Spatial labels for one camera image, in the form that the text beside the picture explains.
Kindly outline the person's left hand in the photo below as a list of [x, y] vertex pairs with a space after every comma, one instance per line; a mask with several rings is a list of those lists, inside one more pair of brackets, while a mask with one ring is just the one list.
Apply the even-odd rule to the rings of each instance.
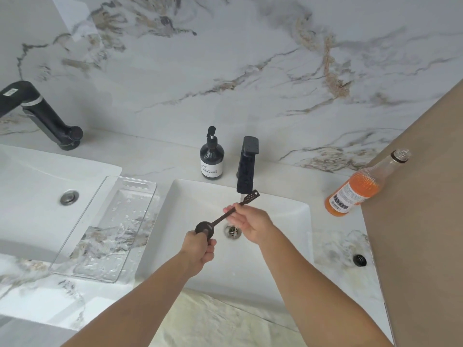
[[205, 233], [196, 234], [194, 230], [189, 231], [184, 238], [180, 253], [188, 262], [188, 276], [190, 278], [199, 274], [204, 267], [201, 264], [201, 258], [205, 253], [207, 241]]

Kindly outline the person's right hand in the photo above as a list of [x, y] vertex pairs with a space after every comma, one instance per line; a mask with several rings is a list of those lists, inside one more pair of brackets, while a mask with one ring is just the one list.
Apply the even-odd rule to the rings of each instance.
[[244, 205], [246, 214], [232, 213], [228, 222], [235, 227], [239, 227], [245, 237], [251, 242], [260, 245], [264, 238], [276, 229], [269, 215], [264, 210]]

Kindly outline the black slotted spoon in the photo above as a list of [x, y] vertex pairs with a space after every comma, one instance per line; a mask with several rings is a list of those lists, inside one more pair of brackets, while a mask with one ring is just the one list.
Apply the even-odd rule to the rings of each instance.
[[[243, 197], [242, 201], [239, 204], [240, 205], [249, 204], [250, 202], [258, 198], [259, 196], [260, 196], [260, 193], [257, 190], [253, 190], [251, 194], [248, 194], [245, 197]], [[215, 226], [221, 223], [226, 218], [228, 218], [230, 215], [231, 215], [230, 213], [223, 214], [218, 219], [212, 222], [201, 221], [200, 223], [196, 225], [194, 232], [196, 234], [205, 233], [207, 239], [211, 239], [214, 235]]]

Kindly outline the person's right forearm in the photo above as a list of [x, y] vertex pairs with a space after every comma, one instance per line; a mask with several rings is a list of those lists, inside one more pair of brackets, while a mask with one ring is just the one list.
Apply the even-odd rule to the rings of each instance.
[[308, 347], [393, 347], [353, 299], [308, 262], [275, 226], [256, 240]]

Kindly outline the person's left forearm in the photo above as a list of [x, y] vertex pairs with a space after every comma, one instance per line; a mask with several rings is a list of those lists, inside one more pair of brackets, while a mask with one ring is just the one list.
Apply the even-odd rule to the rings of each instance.
[[181, 250], [61, 347], [148, 347], [201, 257]]

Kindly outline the white rectangular sink basin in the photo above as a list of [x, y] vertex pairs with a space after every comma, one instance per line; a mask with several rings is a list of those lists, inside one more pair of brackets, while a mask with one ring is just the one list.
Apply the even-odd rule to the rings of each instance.
[[[122, 167], [0, 144], [0, 254], [51, 261], [107, 176]], [[77, 190], [72, 205], [61, 195]]]
[[[225, 206], [237, 201], [238, 193], [232, 187], [174, 180], [154, 223], [135, 279], [147, 279], [178, 252], [187, 231], [201, 221], [216, 220], [223, 215]], [[260, 193], [251, 205], [265, 210], [296, 249], [313, 262], [309, 205], [265, 193]], [[226, 220], [215, 225], [213, 239], [217, 240], [213, 261], [188, 280], [185, 288], [218, 299], [284, 311], [284, 302], [258, 246]]]

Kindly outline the black square faucet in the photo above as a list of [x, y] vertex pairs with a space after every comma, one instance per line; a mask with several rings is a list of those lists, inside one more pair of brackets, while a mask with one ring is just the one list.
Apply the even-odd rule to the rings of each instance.
[[237, 193], [250, 194], [253, 191], [255, 158], [258, 154], [258, 138], [253, 136], [245, 136], [243, 139], [237, 171]]

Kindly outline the black soap pump bottle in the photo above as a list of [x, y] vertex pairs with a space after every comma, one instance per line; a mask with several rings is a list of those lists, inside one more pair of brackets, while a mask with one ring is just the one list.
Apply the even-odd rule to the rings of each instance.
[[216, 127], [210, 126], [206, 135], [206, 144], [200, 149], [200, 171], [208, 180], [221, 178], [224, 170], [224, 149], [215, 136]]

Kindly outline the clear glass tray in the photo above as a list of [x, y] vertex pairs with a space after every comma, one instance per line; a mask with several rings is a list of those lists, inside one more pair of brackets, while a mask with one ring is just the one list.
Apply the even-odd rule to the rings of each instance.
[[157, 183], [107, 176], [49, 265], [51, 274], [115, 283], [159, 201]]

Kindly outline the glass bottle with orange drink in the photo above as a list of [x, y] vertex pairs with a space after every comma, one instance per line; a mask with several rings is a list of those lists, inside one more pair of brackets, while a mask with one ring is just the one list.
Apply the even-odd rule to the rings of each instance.
[[342, 217], [384, 187], [386, 179], [411, 157], [408, 149], [397, 149], [372, 167], [363, 168], [350, 176], [324, 201], [325, 209], [334, 216]]

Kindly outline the black round faucet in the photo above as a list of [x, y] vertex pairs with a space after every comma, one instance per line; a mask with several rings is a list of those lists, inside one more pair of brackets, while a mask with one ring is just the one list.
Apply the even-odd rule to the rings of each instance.
[[60, 149], [71, 151], [80, 145], [83, 130], [66, 125], [31, 82], [17, 81], [0, 91], [0, 118], [17, 107]]

